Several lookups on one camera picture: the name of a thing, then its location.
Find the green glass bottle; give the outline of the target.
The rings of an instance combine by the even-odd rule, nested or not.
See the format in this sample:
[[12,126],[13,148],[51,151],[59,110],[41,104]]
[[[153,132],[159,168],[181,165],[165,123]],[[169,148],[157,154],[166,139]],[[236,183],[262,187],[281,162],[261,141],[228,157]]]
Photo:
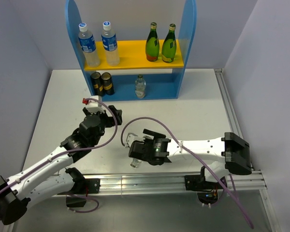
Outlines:
[[161,58],[166,63],[171,63],[174,60],[176,54],[176,38],[175,38],[175,24],[169,25],[169,32],[163,42],[161,50]]
[[145,54],[148,61],[154,62],[158,59],[160,43],[157,34],[157,23],[150,24],[150,33],[145,44]]

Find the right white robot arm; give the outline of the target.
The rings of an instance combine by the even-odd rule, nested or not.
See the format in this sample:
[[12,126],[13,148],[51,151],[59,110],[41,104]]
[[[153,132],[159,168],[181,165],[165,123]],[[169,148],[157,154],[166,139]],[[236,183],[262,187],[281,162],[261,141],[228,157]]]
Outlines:
[[221,179],[229,174],[250,175],[252,173],[249,143],[233,132],[211,140],[179,141],[169,139],[164,134],[143,130],[148,136],[139,137],[129,133],[126,146],[131,165],[144,161],[152,166],[193,158],[184,147],[209,161],[210,169]]

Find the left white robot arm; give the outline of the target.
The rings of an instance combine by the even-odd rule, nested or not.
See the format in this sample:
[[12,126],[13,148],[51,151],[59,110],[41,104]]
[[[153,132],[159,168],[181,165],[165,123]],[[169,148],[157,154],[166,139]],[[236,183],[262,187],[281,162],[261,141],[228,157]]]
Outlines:
[[27,210],[58,193],[79,193],[85,187],[83,175],[69,166],[93,149],[100,148],[106,128],[122,124],[122,110],[109,105],[84,107],[84,120],[53,152],[29,168],[3,178],[0,176],[0,222],[9,225]]

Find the clear glass bottle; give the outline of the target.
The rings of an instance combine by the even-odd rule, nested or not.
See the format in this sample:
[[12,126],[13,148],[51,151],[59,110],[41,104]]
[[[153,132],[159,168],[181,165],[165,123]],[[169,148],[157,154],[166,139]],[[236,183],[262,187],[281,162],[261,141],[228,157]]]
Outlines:
[[146,81],[141,74],[137,76],[135,80],[135,95],[138,98],[145,97],[145,88],[146,88]]
[[141,160],[136,159],[136,158],[133,158],[133,159],[132,159],[132,162],[130,163],[130,166],[131,166],[132,168],[139,168],[140,165],[141,165],[141,163],[142,163]]

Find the blue label water bottle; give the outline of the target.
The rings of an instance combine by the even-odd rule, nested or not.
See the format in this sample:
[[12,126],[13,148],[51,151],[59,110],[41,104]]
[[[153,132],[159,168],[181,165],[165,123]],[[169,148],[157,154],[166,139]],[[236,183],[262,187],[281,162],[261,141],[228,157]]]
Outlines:
[[102,26],[101,40],[105,50],[106,61],[110,66],[117,66],[120,63],[120,57],[116,33],[111,26],[111,22],[104,21]]
[[95,39],[92,32],[88,29],[86,23],[79,24],[78,39],[87,65],[91,67],[99,66],[100,59],[97,53]]

